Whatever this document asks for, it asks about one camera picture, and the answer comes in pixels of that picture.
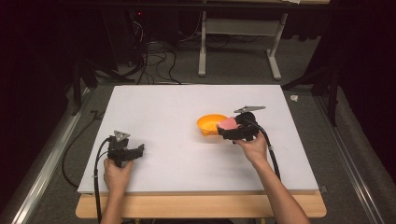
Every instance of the forearm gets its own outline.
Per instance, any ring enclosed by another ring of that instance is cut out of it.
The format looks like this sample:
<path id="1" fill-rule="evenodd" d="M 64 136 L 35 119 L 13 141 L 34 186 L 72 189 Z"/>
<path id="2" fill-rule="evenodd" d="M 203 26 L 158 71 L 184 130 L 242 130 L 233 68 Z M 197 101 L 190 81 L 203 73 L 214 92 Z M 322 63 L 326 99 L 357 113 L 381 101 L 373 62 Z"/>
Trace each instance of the forearm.
<path id="1" fill-rule="evenodd" d="M 282 223 L 310 223 L 302 207 L 280 182 L 267 161 L 254 165 L 276 218 Z"/>
<path id="2" fill-rule="evenodd" d="M 123 202 L 123 191 L 110 192 L 101 224 L 120 224 Z"/>

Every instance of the person's arm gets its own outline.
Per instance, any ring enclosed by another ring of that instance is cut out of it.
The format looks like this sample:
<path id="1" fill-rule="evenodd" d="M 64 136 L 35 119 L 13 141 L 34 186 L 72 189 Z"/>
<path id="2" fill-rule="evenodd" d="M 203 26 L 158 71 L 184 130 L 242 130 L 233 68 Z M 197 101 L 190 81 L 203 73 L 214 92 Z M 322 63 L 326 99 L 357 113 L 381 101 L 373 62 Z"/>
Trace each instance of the person's arm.
<path id="1" fill-rule="evenodd" d="M 104 163 L 104 177 L 109 193 L 101 224 L 120 224 L 122 201 L 134 161 L 128 161 L 124 168 L 117 167 L 113 160 L 105 159 Z"/>
<path id="2" fill-rule="evenodd" d="M 259 133 L 252 141 L 235 140 L 235 143 L 244 149 L 247 159 L 256 169 L 267 193 L 276 222 L 279 224 L 310 223 L 303 208 L 280 182 L 268 163 L 267 144 L 262 133 Z"/>

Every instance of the person's hand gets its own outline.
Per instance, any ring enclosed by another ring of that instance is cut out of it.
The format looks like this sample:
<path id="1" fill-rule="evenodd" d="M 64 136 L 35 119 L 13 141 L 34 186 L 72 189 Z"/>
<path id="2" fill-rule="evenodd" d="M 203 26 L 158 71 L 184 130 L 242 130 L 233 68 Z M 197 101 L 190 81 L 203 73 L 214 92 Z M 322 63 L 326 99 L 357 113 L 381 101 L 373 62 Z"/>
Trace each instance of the person's hand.
<path id="1" fill-rule="evenodd" d="M 234 142 L 244 149 L 247 159 L 253 166 L 267 162 L 267 142 L 262 133 L 259 132 L 252 141 L 234 140 Z"/>
<path id="2" fill-rule="evenodd" d="M 131 178 L 134 161 L 128 161 L 124 168 L 116 166 L 113 160 L 105 159 L 105 182 L 110 192 L 125 192 Z"/>

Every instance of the pink object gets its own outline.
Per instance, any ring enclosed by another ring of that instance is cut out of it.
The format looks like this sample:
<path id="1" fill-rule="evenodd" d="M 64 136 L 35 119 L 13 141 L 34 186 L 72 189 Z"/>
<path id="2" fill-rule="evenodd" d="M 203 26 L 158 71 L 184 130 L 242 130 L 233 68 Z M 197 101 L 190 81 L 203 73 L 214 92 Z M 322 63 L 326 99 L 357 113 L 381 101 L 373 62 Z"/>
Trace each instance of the pink object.
<path id="1" fill-rule="evenodd" d="M 224 130 L 231 130 L 231 129 L 237 129 L 238 124 L 235 121 L 234 117 L 229 117 L 225 120 L 222 120 L 218 123 L 218 127 Z"/>

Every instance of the white board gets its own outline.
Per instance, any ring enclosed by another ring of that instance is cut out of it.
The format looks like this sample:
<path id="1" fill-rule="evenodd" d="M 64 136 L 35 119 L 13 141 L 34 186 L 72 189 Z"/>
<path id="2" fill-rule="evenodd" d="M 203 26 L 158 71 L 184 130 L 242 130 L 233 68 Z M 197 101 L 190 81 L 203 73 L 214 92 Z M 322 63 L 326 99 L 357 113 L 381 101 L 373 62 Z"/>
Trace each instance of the white board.
<path id="1" fill-rule="evenodd" d="M 128 148 L 145 144 L 144 156 L 134 163 L 128 192 L 262 191 L 243 150 L 221 136 L 202 136 L 196 125 L 207 114 L 234 117 L 235 109 L 245 105 L 266 106 L 253 113 L 274 146 L 286 188 L 318 189 L 279 86 L 177 85 L 114 88 L 78 192 L 93 192 L 97 151 L 115 130 L 131 135 Z M 98 163 L 101 192 L 108 191 L 103 180 L 105 157 Z"/>

